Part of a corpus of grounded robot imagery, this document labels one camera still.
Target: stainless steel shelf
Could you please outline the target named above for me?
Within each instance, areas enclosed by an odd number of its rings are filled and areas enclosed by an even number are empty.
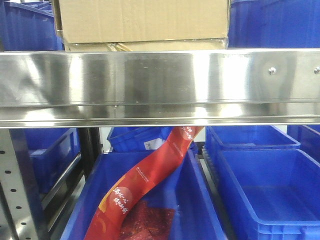
[[[0,53],[0,128],[318,124],[320,49]]]

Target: blue storage crate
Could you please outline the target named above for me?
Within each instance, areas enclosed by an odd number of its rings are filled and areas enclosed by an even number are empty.
[[[168,138],[173,127],[113,127],[107,137],[114,152],[134,152],[155,150]],[[198,153],[198,147],[193,141],[190,149]]]
[[[320,1],[234,0],[229,46],[319,48]]]
[[[76,128],[25,129],[29,155],[40,193],[48,193],[80,152]]]
[[[0,0],[0,36],[6,51],[59,51],[63,43],[55,31],[48,1],[16,3]]]
[[[299,149],[221,151],[218,187],[239,240],[320,239],[320,164]]]
[[[61,240],[83,240],[104,195],[151,152],[102,154],[82,190]],[[226,239],[198,163],[190,151],[182,165],[147,193],[143,200],[150,207],[175,209],[170,240]]]
[[[300,143],[275,126],[207,126],[205,148],[216,164],[222,150],[298,149]]]
[[[320,125],[289,125],[287,131],[301,143],[302,151],[320,163]]]

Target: white label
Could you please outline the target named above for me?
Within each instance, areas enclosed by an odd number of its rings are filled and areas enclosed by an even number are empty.
[[[164,140],[161,138],[156,138],[150,141],[144,142],[144,147],[146,150],[156,150],[164,143]]]

